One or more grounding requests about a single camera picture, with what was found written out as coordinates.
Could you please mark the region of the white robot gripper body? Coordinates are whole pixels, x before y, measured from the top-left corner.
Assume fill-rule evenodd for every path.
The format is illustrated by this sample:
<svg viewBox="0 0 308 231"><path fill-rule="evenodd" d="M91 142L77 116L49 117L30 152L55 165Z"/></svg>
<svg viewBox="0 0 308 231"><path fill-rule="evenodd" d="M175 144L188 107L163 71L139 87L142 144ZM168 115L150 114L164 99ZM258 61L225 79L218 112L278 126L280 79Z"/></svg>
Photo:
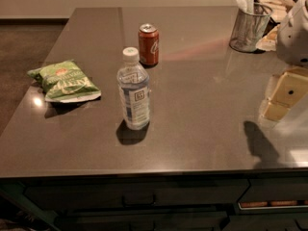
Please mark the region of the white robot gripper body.
<svg viewBox="0 0 308 231"><path fill-rule="evenodd" d="M308 0L297 0L277 31L276 53L292 65L308 65Z"/></svg>

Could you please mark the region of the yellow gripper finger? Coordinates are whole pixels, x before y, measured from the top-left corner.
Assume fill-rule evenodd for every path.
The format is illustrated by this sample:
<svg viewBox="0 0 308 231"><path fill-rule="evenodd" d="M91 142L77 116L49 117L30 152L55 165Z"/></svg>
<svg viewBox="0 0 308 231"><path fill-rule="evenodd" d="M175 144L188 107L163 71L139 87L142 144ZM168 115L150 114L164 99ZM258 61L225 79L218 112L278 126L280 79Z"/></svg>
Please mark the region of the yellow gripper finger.
<svg viewBox="0 0 308 231"><path fill-rule="evenodd" d="M307 93L307 68L294 66L280 75L272 75L261 104L261 117L280 121Z"/></svg>

